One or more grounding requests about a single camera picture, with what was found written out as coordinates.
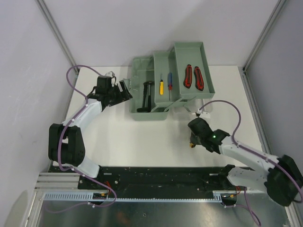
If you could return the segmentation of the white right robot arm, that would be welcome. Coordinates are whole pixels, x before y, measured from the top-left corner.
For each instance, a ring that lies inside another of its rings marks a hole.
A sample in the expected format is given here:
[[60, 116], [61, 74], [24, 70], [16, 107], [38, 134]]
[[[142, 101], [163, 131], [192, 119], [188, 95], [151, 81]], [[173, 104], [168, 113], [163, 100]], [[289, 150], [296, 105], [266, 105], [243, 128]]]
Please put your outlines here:
[[192, 147], [201, 145], [209, 152], [231, 157], [249, 167], [226, 167], [218, 178], [222, 189], [246, 186], [266, 192], [273, 201], [285, 207], [297, 202], [296, 196], [303, 194], [303, 176], [290, 156], [277, 157], [246, 148], [229, 133], [220, 129], [213, 131], [202, 118], [195, 118], [188, 127]]

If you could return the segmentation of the small black claw hammer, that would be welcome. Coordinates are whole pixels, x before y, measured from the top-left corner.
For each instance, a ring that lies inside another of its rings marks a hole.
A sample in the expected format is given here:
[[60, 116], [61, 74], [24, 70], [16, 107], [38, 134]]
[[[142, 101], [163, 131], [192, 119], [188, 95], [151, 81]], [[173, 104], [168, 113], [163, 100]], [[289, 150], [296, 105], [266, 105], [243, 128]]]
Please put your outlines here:
[[[143, 84], [143, 104], [142, 104], [142, 108], [147, 113], [149, 113], [152, 109], [152, 104], [151, 104], [151, 86], [152, 86], [152, 84], [153, 84], [153, 81], [146, 81]], [[146, 97], [148, 97], [147, 106], [145, 106]]]

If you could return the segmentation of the red and black pliers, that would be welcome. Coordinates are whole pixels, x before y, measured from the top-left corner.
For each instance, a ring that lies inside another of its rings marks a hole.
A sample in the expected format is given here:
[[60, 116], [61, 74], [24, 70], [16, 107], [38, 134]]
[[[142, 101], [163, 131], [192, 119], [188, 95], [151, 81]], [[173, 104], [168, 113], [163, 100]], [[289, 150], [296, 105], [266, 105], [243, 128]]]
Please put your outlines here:
[[188, 64], [185, 69], [185, 78], [183, 81], [183, 85], [185, 88], [190, 89], [192, 82], [193, 82], [193, 77], [195, 77], [195, 87], [199, 91], [204, 90], [204, 80], [202, 76], [202, 72], [198, 66], [195, 66], [194, 68]]

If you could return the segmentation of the yellow handle screwdriver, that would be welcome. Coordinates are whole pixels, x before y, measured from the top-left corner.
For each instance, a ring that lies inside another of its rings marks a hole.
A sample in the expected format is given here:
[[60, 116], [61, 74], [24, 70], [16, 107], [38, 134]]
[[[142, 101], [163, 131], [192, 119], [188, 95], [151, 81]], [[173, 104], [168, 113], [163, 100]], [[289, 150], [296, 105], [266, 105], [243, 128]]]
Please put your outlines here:
[[164, 81], [163, 81], [163, 78], [162, 78], [162, 74], [160, 75], [159, 94], [161, 96], [164, 94]]

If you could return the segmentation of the blue and red screwdriver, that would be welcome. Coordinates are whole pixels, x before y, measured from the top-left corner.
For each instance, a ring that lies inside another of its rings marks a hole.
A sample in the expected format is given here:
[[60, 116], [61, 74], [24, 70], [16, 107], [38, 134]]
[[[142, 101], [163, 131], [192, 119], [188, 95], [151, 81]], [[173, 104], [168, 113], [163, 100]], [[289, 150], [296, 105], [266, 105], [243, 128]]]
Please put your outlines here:
[[168, 91], [169, 91], [169, 100], [171, 100], [171, 91], [172, 91], [172, 73], [168, 74]]

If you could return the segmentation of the black T-handle wrench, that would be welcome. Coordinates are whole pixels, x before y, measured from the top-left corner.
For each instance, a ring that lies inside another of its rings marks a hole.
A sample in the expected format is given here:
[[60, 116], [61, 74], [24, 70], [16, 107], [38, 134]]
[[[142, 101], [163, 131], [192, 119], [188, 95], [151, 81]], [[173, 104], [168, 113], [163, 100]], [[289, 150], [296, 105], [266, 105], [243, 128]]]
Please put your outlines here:
[[145, 82], [143, 84], [143, 101], [142, 107], [137, 109], [138, 113], [150, 113], [152, 109], [151, 102], [151, 86], [150, 82]]

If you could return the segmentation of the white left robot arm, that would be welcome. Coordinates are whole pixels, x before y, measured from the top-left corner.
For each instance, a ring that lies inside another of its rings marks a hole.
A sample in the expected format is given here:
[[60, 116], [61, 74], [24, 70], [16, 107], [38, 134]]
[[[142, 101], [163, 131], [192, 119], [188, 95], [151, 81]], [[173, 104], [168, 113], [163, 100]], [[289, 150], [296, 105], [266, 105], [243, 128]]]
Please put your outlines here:
[[49, 128], [49, 159], [89, 176], [88, 183], [94, 189], [101, 188], [105, 178], [99, 174], [99, 165], [86, 156], [82, 133], [106, 107], [133, 98], [123, 80], [119, 81], [120, 85], [112, 83], [115, 78], [115, 76], [98, 76], [97, 85], [84, 96], [84, 105], [74, 116], [60, 124], [54, 123]]

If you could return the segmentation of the green plastic tool box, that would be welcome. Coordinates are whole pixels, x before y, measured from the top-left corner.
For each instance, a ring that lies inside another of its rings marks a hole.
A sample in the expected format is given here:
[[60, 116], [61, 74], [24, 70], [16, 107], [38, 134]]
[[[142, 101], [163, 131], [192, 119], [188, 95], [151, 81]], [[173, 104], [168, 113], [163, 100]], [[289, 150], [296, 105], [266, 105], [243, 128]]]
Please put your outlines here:
[[[204, 90], [195, 87], [195, 77], [190, 89], [183, 85], [186, 66], [198, 66], [204, 80]], [[171, 100], [169, 100], [168, 74], [172, 73]], [[160, 75], [164, 81], [164, 94], [159, 94]], [[151, 86], [151, 112], [138, 113], [142, 107], [143, 84], [153, 81]], [[127, 80], [133, 98], [130, 115], [136, 121], [165, 120], [174, 107], [188, 107], [196, 99], [212, 99], [215, 94], [203, 42], [176, 42], [170, 51], [156, 51], [150, 56], [135, 57], [132, 61], [131, 77]]]

